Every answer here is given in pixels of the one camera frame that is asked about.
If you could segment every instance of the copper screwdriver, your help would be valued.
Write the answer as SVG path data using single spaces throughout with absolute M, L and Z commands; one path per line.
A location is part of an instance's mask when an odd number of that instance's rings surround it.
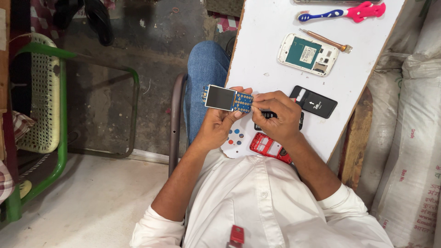
M 333 45 L 333 46 L 337 47 L 342 52 L 350 53 L 352 51 L 352 47 L 350 45 L 341 45 L 341 44 L 333 42 L 333 41 L 331 41 L 331 40 L 329 40 L 329 39 L 327 39 L 327 38 L 325 38 L 325 37 L 323 37 L 323 36 L 321 36 L 319 34 L 316 34 L 314 32 L 307 31 L 307 30 L 304 30 L 304 29 L 301 29 L 301 28 L 300 28 L 300 30 L 305 32 L 307 35 L 309 35 L 311 37 L 314 37 L 314 38 L 316 38 L 316 39 L 318 39 L 320 41 L 323 41 L 325 43 L 328 43 L 330 45 Z

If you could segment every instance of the green circuit board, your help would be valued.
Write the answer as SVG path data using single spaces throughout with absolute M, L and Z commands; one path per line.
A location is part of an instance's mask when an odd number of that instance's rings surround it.
M 294 37 L 286 62 L 312 70 L 317 55 L 321 52 L 323 52 L 321 45 Z

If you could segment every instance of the white shirt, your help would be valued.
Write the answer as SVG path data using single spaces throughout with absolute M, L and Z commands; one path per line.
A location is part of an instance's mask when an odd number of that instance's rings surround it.
M 289 165 L 263 156 L 209 152 L 189 204 L 184 248 L 224 248 L 231 228 L 244 228 L 244 248 L 393 247 L 354 191 L 341 185 L 316 201 Z M 179 247 L 184 226 L 150 206 L 130 246 Z

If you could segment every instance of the toothbrush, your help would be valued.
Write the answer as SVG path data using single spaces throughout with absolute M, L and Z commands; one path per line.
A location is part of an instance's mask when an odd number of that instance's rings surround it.
M 380 5 L 373 5 L 371 2 L 366 1 L 357 7 L 349 8 L 347 10 L 336 9 L 322 15 L 311 15 L 309 14 L 309 11 L 302 11 L 297 16 L 297 19 L 301 22 L 305 22 L 307 20 L 316 18 L 347 16 L 351 17 L 354 22 L 359 23 L 366 19 L 368 16 L 380 17 L 384 14 L 385 10 L 385 3 L 382 3 Z

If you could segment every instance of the white table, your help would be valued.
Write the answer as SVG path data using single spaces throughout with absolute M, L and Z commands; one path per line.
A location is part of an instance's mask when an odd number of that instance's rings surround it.
M 338 102 L 329 119 L 304 111 L 301 132 L 327 161 L 336 146 L 353 109 L 358 102 L 374 65 L 392 31 L 405 0 L 383 0 L 386 12 L 380 18 L 370 17 L 361 23 L 351 18 L 317 19 L 305 23 L 297 21 L 299 11 L 310 10 L 322 14 L 333 9 L 347 9 L 354 5 L 295 4 L 292 0 L 246 0 L 242 11 L 235 50 L 226 87 L 252 87 L 253 93 L 281 90 L 289 96 L 295 85 L 300 85 Z M 281 65 L 276 56 L 283 37 L 288 33 L 307 36 L 306 29 L 340 44 L 353 47 L 350 54 L 340 53 L 330 74 L 319 77 Z M 233 133 L 222 145 L 230 158 L 256 155 L 249 149 L 257 132 L 251 114 L 234 123 Z

